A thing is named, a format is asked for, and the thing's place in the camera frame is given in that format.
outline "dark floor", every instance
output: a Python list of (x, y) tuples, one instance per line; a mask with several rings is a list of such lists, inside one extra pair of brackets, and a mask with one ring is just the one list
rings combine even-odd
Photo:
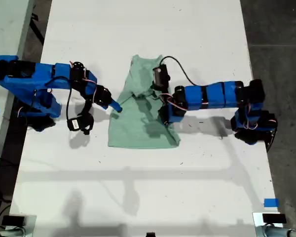
[[(36, 0), (34, 12), (43, 34), (50, 5), (51, 0)], [(279, 121), (277, 137), (268, 153), (274, 189), (288, 227), (296, 229), (296, 0), (241, 0), (241, 5), (253, 75), (263, 80), (265, 108)], [(29, 30), (23, 59), (39, 62), (41, 50)], [(12, 140), (16, 133), (21, 138)], [(24, 132), (11, 125), (3, 156), (19, 161), (23, 141)], [(6, 169), (0, 169), (0, 192), (12, 196), (17, 169)]]

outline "green garment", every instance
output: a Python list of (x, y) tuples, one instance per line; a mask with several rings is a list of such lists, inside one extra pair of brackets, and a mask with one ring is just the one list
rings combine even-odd
[(117, 102), (121, 113), (112, 111), (109, 126), (109, 147), (159, 149), (177, 147), (179, 136), (170, 125), (166, 128), (158, 119), (162, 102), (160, 92), (150, 87), (152, 69), (159, 66), (162, 56), (145, 59), (133, 56), (129, 74)]

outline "blue tape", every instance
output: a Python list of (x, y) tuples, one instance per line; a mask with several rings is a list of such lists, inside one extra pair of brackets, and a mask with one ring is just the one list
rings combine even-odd
[(279, 201), (277, 198), (265, 198), (264, 207), (278, 207)]
[(11, 61), (18, 60), (19, 57), (16, 55), (0, 55), (0, 60)]

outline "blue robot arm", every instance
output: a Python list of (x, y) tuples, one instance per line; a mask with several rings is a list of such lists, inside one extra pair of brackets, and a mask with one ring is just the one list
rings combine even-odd
[(249, 86), (244, 86), (241, 81), (217, 82), (205, 86), (177, 86), (174, 94), (170, 95), (170, 76), (166, 65), (160, 63), (153, 72), (152, 88), (161, 91), (160, 97), (164, 105), (158, 112), (165, 126), (181, 122), (187, 111), (238, 108), (230, 121), (236, 138), (250, 145), (263, 140), (267, 149), (270, 148), (276, 134), (277, 120), (274, 114), (262, 110), (265, 93), (261, 80), (255, 79)]
[[(0, 57), (0, 85), (24, 103), (18, 116), (26, 117), (37, 131), (54, 125), (52, 119), (61, 113), (61, 105), (50, 92), (53, 88), (70, 90), (66, 117), (71, 131), (82, 130), (86, 135), (89, 134), (94, 122), (89, 114), (92, 103), (104, 109), (111, 106), (118, 112), (122, 111), (111, 93), (98, 85), (97, 78), (80, 62), (50, 65), (19, 61), (15, 56)], [(72, 89), (79, 91), (86, 103), (78, 117), (69, 119), (68, 104)]]

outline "white table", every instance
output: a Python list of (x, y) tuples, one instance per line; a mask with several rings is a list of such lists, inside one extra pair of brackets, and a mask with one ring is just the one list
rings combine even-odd
[[(22, 57), (33, 0), (0, 0), (0, 55)], [(13, 95), (0, 86), (0, 156), (2, 153)]]
[[(239, 0), (53, 1), (41, 62), (80, 61), (117, 98), (135, 54), (173, 55), (198, 84), (252, 79)], [(171, 87), (188, 85), (166, 63)], [(54, 90), (63, 104), (68, 93)], [(73, 93), (70, 116), (82, 103)], [(188, 112), (166, 150), (108, 147), (110, 110), (94, 106), (90, 136), (63, 113), (28, 131), (11, 213), (36, 215), (35, 237), (255, 236), (252, 212), (274, 191), (264, 143), (224, 128), (234, 111)]]

